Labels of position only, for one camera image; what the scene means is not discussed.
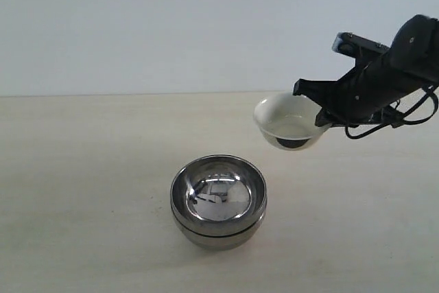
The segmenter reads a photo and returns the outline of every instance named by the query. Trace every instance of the table surface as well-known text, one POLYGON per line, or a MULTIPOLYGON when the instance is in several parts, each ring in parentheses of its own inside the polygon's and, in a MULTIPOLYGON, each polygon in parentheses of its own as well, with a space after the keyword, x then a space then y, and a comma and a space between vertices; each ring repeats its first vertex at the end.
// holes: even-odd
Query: table surface
POLYGON ((286 152, 252 121, 271 94, 0 99, 0 292, 437 292, 439 116, 286 152), (212 253, 169 188, 217 153, 262 171, 268 208, 212 253))

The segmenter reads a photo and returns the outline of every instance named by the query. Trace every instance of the metal bowl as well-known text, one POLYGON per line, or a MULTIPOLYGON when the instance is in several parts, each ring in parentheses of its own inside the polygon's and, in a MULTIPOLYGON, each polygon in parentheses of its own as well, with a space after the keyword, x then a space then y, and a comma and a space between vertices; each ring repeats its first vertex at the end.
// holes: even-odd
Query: metal bowl
POLYGON ((184 166, 171 185, 177 226, 204 248, 234 248, 259 228, 267 194, 262 173, 236 156, 204 156, 184 166))

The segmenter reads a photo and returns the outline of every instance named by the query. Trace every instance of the white ceramic bowl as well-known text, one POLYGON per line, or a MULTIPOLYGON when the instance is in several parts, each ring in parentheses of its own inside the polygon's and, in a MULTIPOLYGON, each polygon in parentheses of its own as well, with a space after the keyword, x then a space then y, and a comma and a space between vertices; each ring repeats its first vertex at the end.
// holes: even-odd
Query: white ceramic bowl
POLYGON ((282 150, 304 150, 312 146, 331 125, 314 124, 321 107, 303 95, 279 93, 261 100, 253 119, 265 140, 282 150))

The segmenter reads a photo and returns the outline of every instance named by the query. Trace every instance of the white backdrop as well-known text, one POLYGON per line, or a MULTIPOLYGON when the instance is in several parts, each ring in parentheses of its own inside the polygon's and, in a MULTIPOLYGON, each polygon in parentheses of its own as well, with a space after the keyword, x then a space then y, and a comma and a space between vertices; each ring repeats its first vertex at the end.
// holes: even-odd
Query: white backdrop
POLYGON ((0 0, 0 95, 291 89, 350 69, 337 32, 418 13, 439 0, 0 0))

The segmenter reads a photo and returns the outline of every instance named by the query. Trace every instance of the bowl rim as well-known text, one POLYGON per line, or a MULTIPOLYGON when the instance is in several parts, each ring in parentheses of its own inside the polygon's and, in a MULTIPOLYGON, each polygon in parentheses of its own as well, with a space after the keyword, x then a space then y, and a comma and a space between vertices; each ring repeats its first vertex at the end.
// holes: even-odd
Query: bowl rim
POLYGON ((257 222, 258 219, 261 217, 261 215, 265 212, 265 209, 267 207, 267 185, 266 185, 265 178, 264 178, 263 174, 261 173, 261 171, 250 161, 247 161, 246 159, 239 157, 239 156, 235 156, 232 154, 225 154, 225 153, 223 153, 223 154, 208 154, 206 156, 201 156, 201 157, 196 158, 196 159, 192 160, 191 162, 187 163, 174 176, 174 179, 172 180, 171 188, 169 190, 169 195, 170 195, 171 211, 173 213, 173 216, 178 220, 178 222, 182 226, 184 226, 186 229, 188 229, 194 233, 197 233, 198 235, 203 235, 203 236, 207 236, 207 237, 225 237, 225 236, 235 235, 237 233, 240 233, 240 232, 250 228, 255 222, 257 222), (251 170, 253 170, 257 174, 257 176, 261 180, 261 184, 263 187, 263 190, 262 190, 263 199, 262 199, 260 205, 257 205, 257 207, 254 209, 254 211, 251 214, 248 214, 248 217, 246 217, 244 219, 244 224, 246 224, 246 225, 241 227, 241 228, 238 228, 236 230, 233 230, 233 231, 232 230, 230 230, 230 231, 225 230, 224 231, 225 233, 221 234, 221 235, 217 234, 217 233, 209 232, 209 228, 205 227, 206 224, 213 224, 213 226, 215 226, 215 225, 218 225, 220 222, 215 222, 215 221, 211 221, 211 220, 203 220, 202 221, 202 220, 199 220, 195 217, 191 218, 193 221, 188 220, 186 217, 184 217, 181 214, 181 212, 179 212, 179 210, 175 206, 174 197, 173 197, 173 190, 174 190, 175 184, 177 183, 180 176, 185 172, 185 170, 190 165, 193 165, 194 163, 197 163, 198 161, 204 161, 207 159, 214 159, 214 158, 233 159, 235 161, 240 161, 242 163, 245 163, 247 166, 249 166, 249 168, 251 170), (195 227, 194 223, 200 223, 203 225, 199 226, 199 227, 195 227))

